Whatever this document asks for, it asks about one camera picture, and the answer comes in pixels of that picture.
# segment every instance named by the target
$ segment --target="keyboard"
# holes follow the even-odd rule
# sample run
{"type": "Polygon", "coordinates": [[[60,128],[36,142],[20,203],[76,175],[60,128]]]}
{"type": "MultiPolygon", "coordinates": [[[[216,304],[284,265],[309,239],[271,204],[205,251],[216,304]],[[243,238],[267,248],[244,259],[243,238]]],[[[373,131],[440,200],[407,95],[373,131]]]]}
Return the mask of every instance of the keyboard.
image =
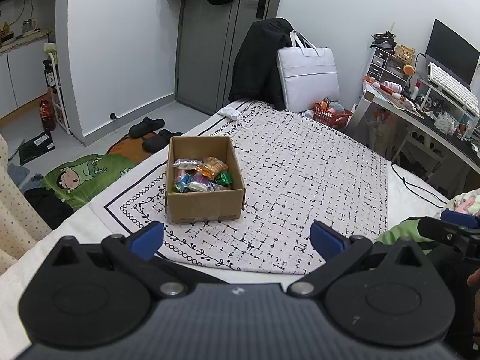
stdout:
{"type": "Polygon", "coordinates": [[[439,68],[433,62],[428,64],[430,73],[430,81],[441,86],[445,92],[465,105],[475,116],[479,116],[479,103],[477,96],[460,84],[455,78],[450,76],[446,71],[439,68]]]}

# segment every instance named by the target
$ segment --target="gray ribbed panel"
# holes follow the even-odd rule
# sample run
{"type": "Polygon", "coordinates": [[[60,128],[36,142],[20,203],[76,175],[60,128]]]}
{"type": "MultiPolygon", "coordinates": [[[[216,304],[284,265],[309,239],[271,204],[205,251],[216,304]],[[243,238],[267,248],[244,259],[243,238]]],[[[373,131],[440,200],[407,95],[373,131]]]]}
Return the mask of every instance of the gray ribbed panel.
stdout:
{"type": "Polygon", "coordinates": [[[311,300],[280,285],[199,285],[160,302],[149,321],[122,341],[66,352],[35,345],[22,360],[452,360],[440,344],[404,352],[375,349],[342,336],[311,300]],[[241,287],[244,292],[234,295],[241,287]]]}

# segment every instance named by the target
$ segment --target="white laptop bag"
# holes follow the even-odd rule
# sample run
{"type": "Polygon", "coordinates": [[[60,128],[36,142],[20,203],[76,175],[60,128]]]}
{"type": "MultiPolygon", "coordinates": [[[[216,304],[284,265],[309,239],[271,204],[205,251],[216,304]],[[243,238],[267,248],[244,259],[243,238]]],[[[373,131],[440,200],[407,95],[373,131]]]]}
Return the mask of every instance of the white laptop bag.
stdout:
{"type": "Polygon", "coordinates": [[[305,47],[297,32],[290,33],[293,47],[278,50],[277,66],[282,82],[285,108],[293,112],[313,109],[314,103],[328,97],[337,101],[340,98],[338,89],[337,68],[329,48],[305,47]]]}

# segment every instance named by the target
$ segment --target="white patterned tablecloth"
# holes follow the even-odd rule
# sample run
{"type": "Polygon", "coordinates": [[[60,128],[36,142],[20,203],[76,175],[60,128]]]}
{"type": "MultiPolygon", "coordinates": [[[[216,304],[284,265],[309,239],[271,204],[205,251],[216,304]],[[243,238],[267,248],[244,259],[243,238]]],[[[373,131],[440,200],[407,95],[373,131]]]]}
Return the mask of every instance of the white patterned tablecloth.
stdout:
{"type": "Polygon", "coordinates": [[[186,135],[229,135],[247,188],[239,220],[170,223],[165,208],[167,148],[142,162],[90,207],[125,234],[166,226],[161,253],[176,262],[238,271],[300,274],[323,261],[310,245],[318,219],[349,236],[387,230],[388,162],[355,140],[290,111],[251,100],[239,129],[214,115],[186,135]]]}

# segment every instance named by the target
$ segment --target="snack package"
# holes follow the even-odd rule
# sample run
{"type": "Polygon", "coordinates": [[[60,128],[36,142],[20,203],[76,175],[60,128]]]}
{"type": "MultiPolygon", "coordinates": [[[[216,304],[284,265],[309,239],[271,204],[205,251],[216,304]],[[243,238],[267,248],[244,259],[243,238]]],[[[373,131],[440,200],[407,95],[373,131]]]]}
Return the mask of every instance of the snack package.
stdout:
{"type": "Polygon", "coordinates": [[[232,183],[232,178],[228,172],[222,171],[215,177],[215,183],[227,187],[232,183]]]}
{"type": "Polygon", "coordinates": [[[215,177],[217,177],[220,172],[228,170],[229,166],[218,158],[207,157],[203,160],[203,164],[196,166],[195,169],[210,180],[215,180],[215,177]]]}
{"type": "Polygon", "coordinates": [[[212,189],[214,191],[230,191],[229,187],[224,187],[223,185],[218,185],[215,183],[212,183],[212,189]]]}
{"type": "Polygon", "coordinates": [[[173,167],[183,170],[194,170],[196,166],[202,164],[199,160],[187,160],[185,158],[179,158],[173,163],[173,167]]]}
{"type": "Polygon", "coordinates": [[[210,192],[213,191],[212,182],[200,172],[195,173],[186,187],[194,192],[210,192]]]}
{"type": "Polygon", "coordinates": [[[173,184],[174,193],[185,192],[186,185],[190,182],[190,175],[186,170],[177,169],[177,174],[175,176],[175,183],[173,184]]]}

